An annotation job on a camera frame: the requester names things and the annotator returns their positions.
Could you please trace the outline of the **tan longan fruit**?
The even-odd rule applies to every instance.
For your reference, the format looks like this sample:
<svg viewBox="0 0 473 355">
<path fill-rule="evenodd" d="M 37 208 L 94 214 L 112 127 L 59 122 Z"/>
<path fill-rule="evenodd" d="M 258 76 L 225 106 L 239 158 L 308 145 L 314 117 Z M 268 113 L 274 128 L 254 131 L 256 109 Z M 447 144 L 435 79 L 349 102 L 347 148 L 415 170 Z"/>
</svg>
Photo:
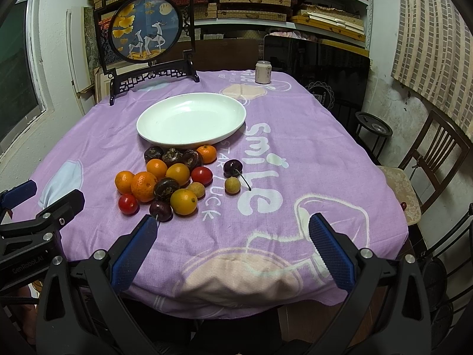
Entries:
<svg viewBox="0 0 473 355">
<path fill-rule="evenodd" d="M 194 193 L 198 199 L 201 199 L 205 196 L 205 186 L 199 182 L 191 182 L 187 189 Z"/>
<path fill-rule="evenodd" d="M 230 195 L 235 195 L 241 191 L 241 182 L 237 177 L 229 177 L 224 182 L 224 189 Z"/>
</svg>

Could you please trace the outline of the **small orange tangerine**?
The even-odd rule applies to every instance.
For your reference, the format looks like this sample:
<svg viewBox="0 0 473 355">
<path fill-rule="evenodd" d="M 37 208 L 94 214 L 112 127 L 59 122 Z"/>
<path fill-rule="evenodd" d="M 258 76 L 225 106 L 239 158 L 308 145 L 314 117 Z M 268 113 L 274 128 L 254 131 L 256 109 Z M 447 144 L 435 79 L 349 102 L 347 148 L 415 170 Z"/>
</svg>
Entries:
<svg viewBox="0 0 473 355">
<path fill-rule="evenodd" d="M 217 159 L 216 148 L 211 144 L 202 145 L 196 151 L 200 154 L 202 164 L 212 164 Z"/>
<path fill-rule="evenodd" d="M 130 171 L 121 171 L 115 177 L 117 191 L 123 195 L 132 192 L 132 181 L 134 174 Z"/>
</svg>

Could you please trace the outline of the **large rough orange tangerine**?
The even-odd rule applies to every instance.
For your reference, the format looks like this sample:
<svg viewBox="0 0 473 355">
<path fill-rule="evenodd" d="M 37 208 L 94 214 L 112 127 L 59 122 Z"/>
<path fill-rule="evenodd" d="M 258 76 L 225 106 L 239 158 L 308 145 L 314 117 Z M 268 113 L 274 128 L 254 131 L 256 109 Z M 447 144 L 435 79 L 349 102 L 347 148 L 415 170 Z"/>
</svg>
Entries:
<svg viewBox="0 0 473 355">
<path fill-rule="evenodd" d="M 157 178 L 151 172 L 139 172 L 132 179 L 132 195 L 141 203 L 149 203 L 154 199 L 157 183 Z"/>
</svg>

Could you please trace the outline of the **small orange kumquat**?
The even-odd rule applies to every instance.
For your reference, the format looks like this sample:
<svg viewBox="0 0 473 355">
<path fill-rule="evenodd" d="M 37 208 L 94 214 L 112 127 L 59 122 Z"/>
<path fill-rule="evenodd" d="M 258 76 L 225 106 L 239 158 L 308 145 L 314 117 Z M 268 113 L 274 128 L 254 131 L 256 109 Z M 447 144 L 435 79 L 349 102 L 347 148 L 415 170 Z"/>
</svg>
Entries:
<svg viewBox="0 0 473 355">
<path fill-rule="evenodd" d="M 168 166 L 161 159 L 150 159 L 146 163 L 146 169 L 155 178 L 162 180 L 166 176 Z"/>
</svg>

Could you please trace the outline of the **red cherry tomato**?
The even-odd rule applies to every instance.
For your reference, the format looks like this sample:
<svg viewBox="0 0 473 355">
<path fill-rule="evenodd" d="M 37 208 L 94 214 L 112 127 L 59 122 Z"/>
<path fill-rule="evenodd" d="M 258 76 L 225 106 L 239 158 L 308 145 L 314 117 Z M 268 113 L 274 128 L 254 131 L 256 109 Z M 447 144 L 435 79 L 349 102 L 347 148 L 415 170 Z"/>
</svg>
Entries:
<svg viewBox="0 0 473 355">
<path fill-rule="evenodd" d="M 140 205 L 131 193 L 125 193 L 119 197 L 118 207 L 121 213 L 126 216 L 131 216 L 137 213 Z"/>
<path fill-rule="evenodd" d="M 213 182 L 213 173 L 207 167 L 196 167 L 192 170 L 191 178 L 193 182 L 201 183 L 206 187 Z"/>
</svg>

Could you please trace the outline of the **black round stool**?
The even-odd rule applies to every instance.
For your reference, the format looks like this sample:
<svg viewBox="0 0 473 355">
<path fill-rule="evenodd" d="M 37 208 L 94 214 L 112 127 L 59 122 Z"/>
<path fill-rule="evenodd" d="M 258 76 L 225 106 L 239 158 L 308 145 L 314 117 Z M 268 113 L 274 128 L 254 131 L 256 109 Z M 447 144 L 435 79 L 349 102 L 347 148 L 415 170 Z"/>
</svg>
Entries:
<svg viewBox="0 0 473 355">
<path fill-rule="evenodd" d="M 356 112 L 355 119 L 358 122 L 356 135 L 360 135 L 362 129 L 364 129 L 374 137 L 371 152 L 378 159 L 386 142 L 393 135 L 392 128 L 385 121 L 367 112 Z"/>
</svg>

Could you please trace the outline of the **round deer picture screen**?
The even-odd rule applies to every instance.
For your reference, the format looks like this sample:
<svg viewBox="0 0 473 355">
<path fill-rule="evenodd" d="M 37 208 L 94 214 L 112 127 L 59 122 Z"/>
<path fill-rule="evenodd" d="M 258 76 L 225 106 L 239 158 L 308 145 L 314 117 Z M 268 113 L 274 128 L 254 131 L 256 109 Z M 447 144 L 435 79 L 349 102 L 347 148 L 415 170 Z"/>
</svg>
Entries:
<svg viewBox="0 0 473 355">
<path fill-rule="evenodd" d="M 103 0 L 93 12 L 109 104 L 157 77 L 198 83 L 194 0 Z"/>
</svg>

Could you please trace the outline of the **checkered curtain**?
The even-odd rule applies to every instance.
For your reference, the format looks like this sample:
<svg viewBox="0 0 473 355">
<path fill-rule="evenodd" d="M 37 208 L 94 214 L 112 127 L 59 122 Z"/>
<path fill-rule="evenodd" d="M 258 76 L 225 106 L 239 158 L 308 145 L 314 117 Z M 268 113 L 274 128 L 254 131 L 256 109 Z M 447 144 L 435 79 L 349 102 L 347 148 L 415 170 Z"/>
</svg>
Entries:
<svg viewBox="0 0 473 355">
<path fill-rule="evenodd" d="M 472 137 L 472 33 L 451 0 L 400 0 L 391 76 Z"/>
</svg>

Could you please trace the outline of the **wooden chair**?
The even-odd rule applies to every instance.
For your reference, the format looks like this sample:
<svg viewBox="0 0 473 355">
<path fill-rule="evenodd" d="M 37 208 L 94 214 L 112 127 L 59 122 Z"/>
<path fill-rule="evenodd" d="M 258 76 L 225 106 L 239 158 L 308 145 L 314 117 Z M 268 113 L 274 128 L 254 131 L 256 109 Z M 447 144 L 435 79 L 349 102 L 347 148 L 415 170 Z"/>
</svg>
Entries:
<svg viewBox="0 0 473 355">
<path fill-rule="evenodd" d="M 416 225 L 453 180 L 472 149 L 472 142 L 443 112 L 433 109 L 398 167 L 380 166 L 401 205 L 406 223 Z M 433 192 L 425 200 L 411 183 L 421 172 Z"/>
</svg>

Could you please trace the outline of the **black board behind table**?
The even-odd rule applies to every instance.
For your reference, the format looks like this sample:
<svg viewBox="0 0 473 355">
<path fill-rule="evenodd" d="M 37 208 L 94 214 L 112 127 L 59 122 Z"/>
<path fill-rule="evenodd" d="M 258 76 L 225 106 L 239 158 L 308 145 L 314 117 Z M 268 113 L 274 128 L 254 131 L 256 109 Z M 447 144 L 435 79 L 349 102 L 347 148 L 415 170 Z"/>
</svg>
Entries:
<svg viewBox="0 0 473 355">
<path fill-rule="evenodd" d="M 363 106 L 370 73 L 368 56 L 343 49 L 337 42 L 311 42 L 267 35 L 264 60 L 274 71 L 292 76 L 350 133 Z"/>
</svg>

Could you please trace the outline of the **yellow orange tomato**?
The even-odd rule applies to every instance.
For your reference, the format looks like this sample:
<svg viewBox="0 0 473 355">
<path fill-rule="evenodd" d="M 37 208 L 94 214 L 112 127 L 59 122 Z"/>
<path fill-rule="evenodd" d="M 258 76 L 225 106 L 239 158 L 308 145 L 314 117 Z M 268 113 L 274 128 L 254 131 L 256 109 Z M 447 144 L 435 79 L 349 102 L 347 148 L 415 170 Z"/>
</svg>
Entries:
<svg viewBox="0 0 473 355">
<path fill-rule="evenodd" d="M 174 213 L 180 216 L 189 216 L 197 208 L 198 199 L 196 195 L 188 189 L 178 189 L 174 191 L 170 198 L 171 208 Z"/>
<path fill-rule="evenodd" d="M 168 168 L 165 177 L 175 180 L 182 187 L 188 183 L 190 175 L 189 168 L 185 164 L 176 163 Z"/>
</svg>

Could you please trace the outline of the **window with white frame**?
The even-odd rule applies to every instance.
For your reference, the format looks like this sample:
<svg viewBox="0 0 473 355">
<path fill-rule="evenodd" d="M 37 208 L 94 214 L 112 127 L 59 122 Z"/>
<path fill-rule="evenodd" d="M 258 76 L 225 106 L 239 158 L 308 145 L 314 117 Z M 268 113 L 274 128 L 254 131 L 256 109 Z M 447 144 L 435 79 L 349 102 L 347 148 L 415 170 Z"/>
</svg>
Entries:
<svg viewBox="0 0 473 355">
<path fill-rule="evenodd" d="M 47 110 L 39 0 L 17 0 L 1 24 L 1 152 Z"/>
</svg>

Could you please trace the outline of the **white drink can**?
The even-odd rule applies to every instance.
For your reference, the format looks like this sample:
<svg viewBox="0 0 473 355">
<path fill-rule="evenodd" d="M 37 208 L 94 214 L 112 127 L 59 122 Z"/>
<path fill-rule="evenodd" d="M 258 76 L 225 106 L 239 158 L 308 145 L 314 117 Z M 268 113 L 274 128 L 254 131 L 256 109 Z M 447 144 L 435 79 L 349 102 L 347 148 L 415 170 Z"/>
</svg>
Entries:
<svg viewBox="0 0 473 355">
<path fill-rule="evenodd" d="M 259 60 L 255 66 L 255 82 L 259 84 L 271 83 L 272 65 L 269 61 Z"/>
</svg>

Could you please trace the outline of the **white oval plate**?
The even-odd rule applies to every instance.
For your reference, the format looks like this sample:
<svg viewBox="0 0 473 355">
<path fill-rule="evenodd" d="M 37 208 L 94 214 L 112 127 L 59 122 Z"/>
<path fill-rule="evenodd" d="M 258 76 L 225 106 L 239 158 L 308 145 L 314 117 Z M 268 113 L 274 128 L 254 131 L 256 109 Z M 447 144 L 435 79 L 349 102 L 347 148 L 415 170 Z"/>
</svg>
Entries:
<svg viewBox="0 0 473 355">
<path fill-rule="evenodd" d="M 245 107 L 227 95 L 196 92 L 175 95 L 149 106 L 137 119 L 142 139 L 164 148 L 215 144 L 238 131 Z"/>
</svg>

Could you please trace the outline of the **dark cherry with stem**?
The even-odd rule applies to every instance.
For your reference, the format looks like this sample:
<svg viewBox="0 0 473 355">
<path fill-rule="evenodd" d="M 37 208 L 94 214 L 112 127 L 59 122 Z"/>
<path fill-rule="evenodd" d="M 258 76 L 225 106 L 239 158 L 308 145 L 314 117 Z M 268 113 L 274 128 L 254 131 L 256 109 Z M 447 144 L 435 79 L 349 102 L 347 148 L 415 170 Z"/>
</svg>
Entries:
<svg viewBox="0 0 473 355">
<path fill-rule="evenodd" d="M 242 173 L 243 173 L 243 164 L 238 159 L 230 159 L 230 160 L 226 161 L 224 163 L 223 172 L 224 172 L 224 176 L 226 178 L 230 178 L 230 177 L 239 178 L 239 177 L 241 177 L 242 180 L 244 181 L 244 183 L 247 185 L 247 188 L 249 189 L 249 191 L 252 190 L 249 182 L 242 175 Z"/>
<path fill-rule="evenodd" d="M 159 222 L 168 222 L 173 217 L 173 210 L 166 202 L 155 200 L 150 204 L 149 214 Z"/>
</svg>

